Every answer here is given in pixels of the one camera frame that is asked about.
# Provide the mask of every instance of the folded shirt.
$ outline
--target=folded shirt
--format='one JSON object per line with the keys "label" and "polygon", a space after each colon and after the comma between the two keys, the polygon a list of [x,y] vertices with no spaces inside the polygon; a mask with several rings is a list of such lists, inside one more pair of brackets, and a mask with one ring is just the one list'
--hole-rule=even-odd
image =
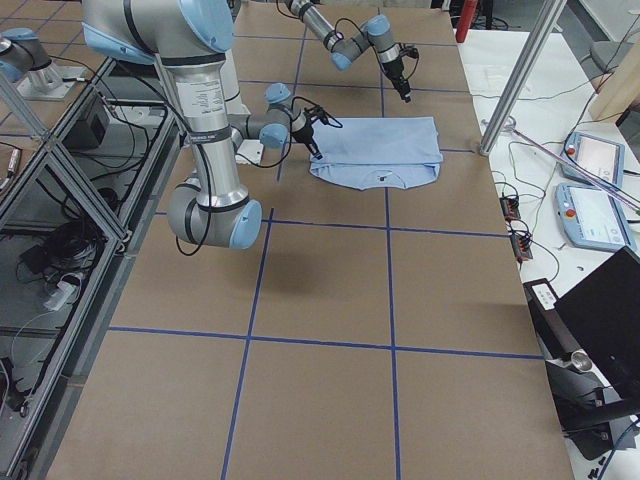
{"label": "folded shirt", "polygon": [[344,118],[343,128],[314,126],[323,157],[311,157],[313,175],[366,190],[411,188],[434,182],[442,154],[433,117]]}

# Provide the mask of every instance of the power strip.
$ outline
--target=power strip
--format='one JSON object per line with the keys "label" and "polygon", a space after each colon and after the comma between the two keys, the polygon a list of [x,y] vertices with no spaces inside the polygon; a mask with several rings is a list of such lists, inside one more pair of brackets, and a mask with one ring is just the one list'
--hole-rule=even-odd
{"label": "power strip", "polygon": [[511,241],[511,248],[513,249],[513,254],[516,256],[518,263],[533,260],[531,248],[523,244],[522,238],[516,232],[511,232],[509,240]]}
{"label": "power strip", "polygon": [[531,242],[527,242],[523,235],[513,230],[511,222],[520,220],[520,209],[518,208],[518,200],[513,197],[500,197],[500,208],[504,215],[504,220],[509,225],[509,240],[511,242],[511,249],[516,257],[518,263],[526,262],[533,259],[531,253]]}

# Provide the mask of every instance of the brown cardboard surface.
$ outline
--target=brown cardboard surface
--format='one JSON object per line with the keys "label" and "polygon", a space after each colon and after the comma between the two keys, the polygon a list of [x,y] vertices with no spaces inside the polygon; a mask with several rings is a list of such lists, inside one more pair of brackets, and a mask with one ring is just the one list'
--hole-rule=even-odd
{"label": "brown cardboard surface", "polygon": [[301,48],[302,40],[296,39],[236,38],[233,58],[238,80],[293,83]]}
{"label": "brown cardboard surface", "polygon": [[471,153],[480,132],[449,20],[386,12],[423,52],[410,104],[381,93],[371,52],[340,74],[311,32],[258,3],[236,22],[243,98],[262,113],[282,81],[336,116],[434,116],[440,180],[338,187],[295,145],[281,168],[239,167],[265,219],[248,251],[183,257],[157,215],[112,321],[128,331],[108,334],[50,479],[219,478],[225,451],[224,480],[570,478],[489,167]]}
{"label": "brown cardboard surface", "polygon": [[272,225],[255,334],[387,344],[386,249],[380,230]]}
{"label": "brown cardboard surface", "polygon": [[4,0],[0,5],[0,18],[10,17],[24,4],[24,0]]}
{"label": "brown cardboard surface", "polygon": [[13,18],[41,18],[43,20],[47,20],[58,12],[60,8],[62,8],[62,5],[59,2],[30,0],[29,2],[24,3],[24,5],[22,5],[11,16]]}
{"label": "brown cardboard surface", "polygon": [[371,52],[341,72],[333,64],[331,55],[321,42],[308,40],[304,42],[299,81],[303,84],[379,88],[380,67]]}
{"label": "brown cardboard surface", "polygon": [[542,361],[398,353],[402,478],[570,480]]}
{"label": "brown cardboard surface", "polygon": [[539,355],[506,238],[392,232],[398,345]]}
{"label": "brown cardboard surface", "polygon": [[61,10],[53,16],[54,20],[82,20],[82,5],[77,2],[65,2]]}
{"label": "brown cardboard surface", "polygon": [[80,22],[49,20],[38,30],[38,37],[43,42],[70,43],[74,41],[81,30]]}
{"label": "brown cardboard surface", "polygon": [[336,118],[382,116],[382,99],[379,87],[298,85],[296,95],[321,104],[327,112]]}
{"label": "brown cardboard surface", "polygon": [[[444,91],[469,91],[458,47],[454,45],[418,45],[420,61],[409,80],[412,88]],[[404,73],[411,75],[415,60],[404,60]],[[386,88],[393,88],[386,77]]]}
{"label": "brown cardboard surface", "polygon": [[309,173],[309,153],[292,149],[280,182],[268,195],[279,219],[347,225],[385,225],[384,190],[354,190],[325,182]]}
{"label": "brown cardboard surface", "polygon": [[218,476],[243,348],[108,333],[47,479]]}
{"label": "brown cardboard surface", "polygon": [[229,480],[395,478],[389,352],[251,346]]}
{"label": "brown cardboard surface", "polygon": [[[262,244],[258,239],[245,251],[203,248],[198,255],[185,257],[176,248],[166,217],[157,216],[112,324],[246,333]],[[183,247],[186,251],[195,248],[189,244]]]}
{"label": "brown cardboard surface", "polygon": [[400,102],[385,91],[387,117],[434,117],[441,149],[475,151],[482,136],[476,122],[473,99],[468,93],[412,91],[411,102]]}
{"label": "brown cardboard surface", "polygon": [[443,152],[435,183],[390,189],[394,227],[505,234],[488,159],[474,153]]}
{"label": "brown cardboard surface", "polygon": [[383,8],[382,13],[389,19],[397,42],[456,45],[448,12],[428,8]]}
{"label": "brown cardboard surface", "polygon": [[[280,9],[288,13],[287,7],[282,2]],[[235,24],[235,34],[238,37],[302,38],[304,35],[304,24],[281,15],[273,4],[243,2],[239,18],[240,20]]]}

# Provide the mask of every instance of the red fire extinguisher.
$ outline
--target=red fire extinguisher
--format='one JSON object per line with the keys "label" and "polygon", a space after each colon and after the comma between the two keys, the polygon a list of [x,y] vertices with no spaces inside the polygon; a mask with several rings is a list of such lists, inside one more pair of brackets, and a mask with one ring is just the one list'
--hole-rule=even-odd
{"label": "red fire extinguisher", "polygon": [[478,7],[478,0],[465,0],[462,7],[462,13],[460,14],[460,21],[458,21],[458,27],[456,30],[456,42],[464,43],[467,38],[467,32],[471,27],[473,21],[473,15],[476,13]]}

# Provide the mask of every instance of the warning label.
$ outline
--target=warning label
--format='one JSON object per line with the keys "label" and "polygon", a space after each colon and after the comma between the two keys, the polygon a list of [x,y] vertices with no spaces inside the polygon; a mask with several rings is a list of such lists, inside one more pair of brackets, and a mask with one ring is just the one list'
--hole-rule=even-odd
{"label": "warning label", "polygon": [[176,83],[176,87],[182,111],[187,117],[211,115],[224,109],[224,95],[220,80]]}

